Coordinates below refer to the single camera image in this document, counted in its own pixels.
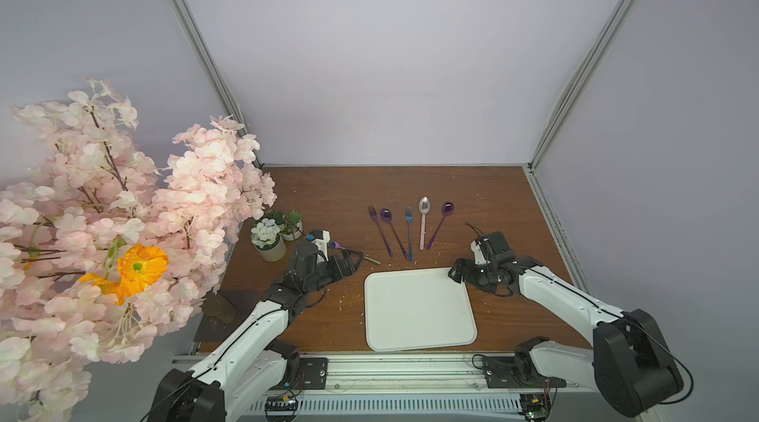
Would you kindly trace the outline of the silver spoon pink handle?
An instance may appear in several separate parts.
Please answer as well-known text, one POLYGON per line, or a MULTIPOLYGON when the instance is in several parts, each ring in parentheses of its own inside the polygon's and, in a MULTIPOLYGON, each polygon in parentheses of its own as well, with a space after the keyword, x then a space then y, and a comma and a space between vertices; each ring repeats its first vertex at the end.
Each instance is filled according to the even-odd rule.
POLYGON ((420 250, 424 250, 426 245, 426 216, 429 214, 430 208, 431 202, 429 198, 427 196, 422 197, 418 203, 418 210, 420 214, 420 250))

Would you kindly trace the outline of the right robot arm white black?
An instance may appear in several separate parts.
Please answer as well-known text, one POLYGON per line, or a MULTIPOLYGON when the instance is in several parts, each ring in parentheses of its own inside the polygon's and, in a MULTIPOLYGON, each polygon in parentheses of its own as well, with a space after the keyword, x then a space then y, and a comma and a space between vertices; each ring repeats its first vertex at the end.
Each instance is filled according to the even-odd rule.
POLYGON ((535 337, 506 359, 474 357, 474 366, 517 386, 563 380, 595 390, 618 414, 635 418, 663 404, 678 404, 694 391, 692 372, 669 350, 656 320, 647 312, 607 305, 555 275, 531 256, 517 257, 504 235, 480 234, 474 256, 458 259, 449 278, 494 297, 523 297, 573 328, 588 348, 535 337))

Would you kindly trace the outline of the green handled iridescent fork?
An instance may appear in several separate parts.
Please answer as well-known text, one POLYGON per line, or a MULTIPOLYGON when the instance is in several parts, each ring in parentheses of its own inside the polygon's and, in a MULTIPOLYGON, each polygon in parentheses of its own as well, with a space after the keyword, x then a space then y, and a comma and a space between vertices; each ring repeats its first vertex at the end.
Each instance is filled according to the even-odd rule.
POLYGON ((340 244, 339 244, 337 241, 334 241, 334 240, 330 240, 330 241, 328 242, 327 246, 328 246, 329 248, 332 248, 332 249, 337 249, 337 250, 344 250, 344 251, 347 251, 347 252, 349 252, 349 253, 352 253, 352 254, 356 254, 356 255, 358 255, 358 256, 359 256, 361 259, 363 259, 363 260, 365 260, 365 261, 367 261, 367 262, 370 262, 370 263, 371 263, 371 264, 373 264, 373 265, 378 265, 378 266, 379 266, 379 265, 381 265, 381 262, 380 262, 380 261, 378 261, 378 260, 376 260, 376 259, 373 259, 373 258, 369 257, 367 254, 365 254, 365 253, 363 253, 363 252, 361 252, 361 251, 357 251, 357 250, 354 250, 354 249, 351 249, 351 248, 347 248, 347 247, 344 247, 344 246, 340 245, 340 244))

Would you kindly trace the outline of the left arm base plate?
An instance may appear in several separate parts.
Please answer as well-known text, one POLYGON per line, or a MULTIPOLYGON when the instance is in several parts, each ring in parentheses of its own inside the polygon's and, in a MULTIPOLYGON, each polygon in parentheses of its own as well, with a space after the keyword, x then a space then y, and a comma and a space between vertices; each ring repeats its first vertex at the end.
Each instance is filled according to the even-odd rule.
POLYGON ((328 358, 298 357, 288 360, 279 390, 324 390, 328 375, 328 358))

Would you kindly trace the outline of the white plastic tray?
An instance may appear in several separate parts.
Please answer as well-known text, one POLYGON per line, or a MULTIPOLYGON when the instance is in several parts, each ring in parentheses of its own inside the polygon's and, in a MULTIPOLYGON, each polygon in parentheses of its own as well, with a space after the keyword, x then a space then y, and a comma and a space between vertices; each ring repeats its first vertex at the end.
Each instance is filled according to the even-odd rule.
POLYGON ((380 353, 466 346, 478 338, 468 291, 446 268, 383 272, 365 279, 365 329, 380 353))

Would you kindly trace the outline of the blue fork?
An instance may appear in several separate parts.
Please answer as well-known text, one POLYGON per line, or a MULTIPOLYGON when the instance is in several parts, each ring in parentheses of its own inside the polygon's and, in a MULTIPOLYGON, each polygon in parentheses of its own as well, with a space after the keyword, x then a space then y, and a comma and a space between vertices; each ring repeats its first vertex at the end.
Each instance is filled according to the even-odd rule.
POLYGON ((414 261, 414 259, 413 259, 413 242, 412 242, 412 238, 413 238, 413 235, 412 235, 413 211, 412 211, 411 206, 408 206, 405 209, 404 218, 405 218, 406 226, 407 226, 407 240, 408 240, 408 257, 407 257, 407 259, 410 262, 413 262, 414 261))

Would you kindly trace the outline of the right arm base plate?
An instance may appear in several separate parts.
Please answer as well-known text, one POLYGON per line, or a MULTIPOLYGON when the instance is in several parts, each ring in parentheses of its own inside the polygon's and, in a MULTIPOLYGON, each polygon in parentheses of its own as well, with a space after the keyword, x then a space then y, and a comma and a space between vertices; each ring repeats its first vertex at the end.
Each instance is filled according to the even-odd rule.
POLYGON ((486 379, 489 388, 565 388, 566 381, 540 375, 526 357, 472 356, 472 366, 486 379))

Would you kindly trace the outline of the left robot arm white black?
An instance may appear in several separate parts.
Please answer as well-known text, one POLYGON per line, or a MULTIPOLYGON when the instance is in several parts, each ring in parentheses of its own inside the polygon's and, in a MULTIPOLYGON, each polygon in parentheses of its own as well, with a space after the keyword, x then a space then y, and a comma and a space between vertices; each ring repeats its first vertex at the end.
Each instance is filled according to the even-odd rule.
POLYGON ((278 337, 308 307, 310 296, 356 274, 363 253, 326 236, 298 242, 290 265, 265 291, 247 319, 206 358, 158 384, 144 421, 236 421, 271 388, 294 386, 300 352, 278 337))

